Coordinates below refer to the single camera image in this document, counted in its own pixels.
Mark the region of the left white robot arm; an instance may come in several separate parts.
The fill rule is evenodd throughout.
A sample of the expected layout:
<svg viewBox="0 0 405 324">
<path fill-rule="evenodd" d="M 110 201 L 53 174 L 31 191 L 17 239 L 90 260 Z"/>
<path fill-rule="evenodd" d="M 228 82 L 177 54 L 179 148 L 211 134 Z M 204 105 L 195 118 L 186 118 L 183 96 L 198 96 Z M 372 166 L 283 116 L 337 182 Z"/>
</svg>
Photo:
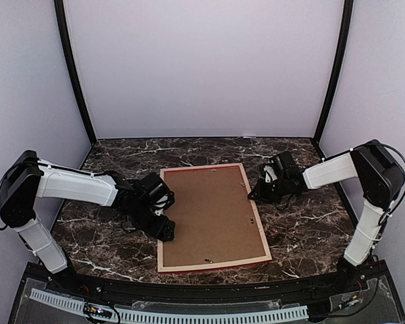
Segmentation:
<svg viewBox="0 0 405 324">
<path fill-rule="evenodd" d="M 163 214 L 175 202 L 175 194 L 156 173 L 141 180 L 106 171 L 86 172 L 52 164 L 24 151 L 0 179 L 0 231 L 14 229 L 55 283 L 67 294 L 77 294 L 81 278 L 71 261 L 38 218 L 38 198 L 60 198 L 110 207 L 130 218 L 145 234 L 162 242 L 175 236 L 175 222 Z"/>
</svg>

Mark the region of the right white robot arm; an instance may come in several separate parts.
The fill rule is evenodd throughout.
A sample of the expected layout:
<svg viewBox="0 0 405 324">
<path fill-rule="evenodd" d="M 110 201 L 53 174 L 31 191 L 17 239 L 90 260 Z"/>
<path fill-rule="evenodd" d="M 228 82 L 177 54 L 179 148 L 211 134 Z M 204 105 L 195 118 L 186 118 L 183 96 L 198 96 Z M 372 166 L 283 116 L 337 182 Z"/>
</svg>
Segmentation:
<svg viewBox="0 0 405 324">
<path fill-rule="evenodd" d="M 353 267 L 362 265 L 380 241 L 388 219 L 405 197 L 404 156 L 392 146 L 371 140 L 320 163 L 301 169 L 291 152 L 279 153 L 260 165 L 260 178 L 248 199 L 278 205 L 309 190 L 356 178 L 364 206 L 351 242 L 340 259 Z"/>
</svg>

